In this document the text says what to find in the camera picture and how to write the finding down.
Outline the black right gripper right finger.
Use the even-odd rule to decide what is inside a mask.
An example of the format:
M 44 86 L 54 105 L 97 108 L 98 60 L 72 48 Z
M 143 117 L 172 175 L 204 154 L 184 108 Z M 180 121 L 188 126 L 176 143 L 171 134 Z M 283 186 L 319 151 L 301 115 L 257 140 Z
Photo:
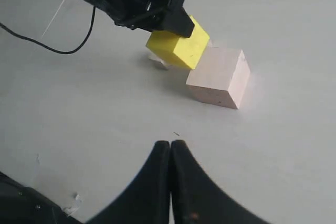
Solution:
M 171 195 L 175 223 L 267 223 L 224 193 L 183 140 L 171 144 Z

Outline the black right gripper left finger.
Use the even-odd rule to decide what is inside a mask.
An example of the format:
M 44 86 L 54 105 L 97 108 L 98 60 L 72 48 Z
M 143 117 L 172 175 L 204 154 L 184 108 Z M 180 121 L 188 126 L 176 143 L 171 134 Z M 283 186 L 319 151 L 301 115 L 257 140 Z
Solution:
M 169 223 L 170 144 L 157 141 L 127 188 L 87 223 Z

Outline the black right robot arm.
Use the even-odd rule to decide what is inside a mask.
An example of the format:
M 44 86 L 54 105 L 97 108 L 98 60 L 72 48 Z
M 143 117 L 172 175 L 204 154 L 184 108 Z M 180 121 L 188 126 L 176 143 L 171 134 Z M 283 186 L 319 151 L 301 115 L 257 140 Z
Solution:
M 183 140 L 157 141 L 128 187 L 90 223 L 263 223 L 224 193 Z M 1 223 L 76 223 L 38 191 L 1 175 Z

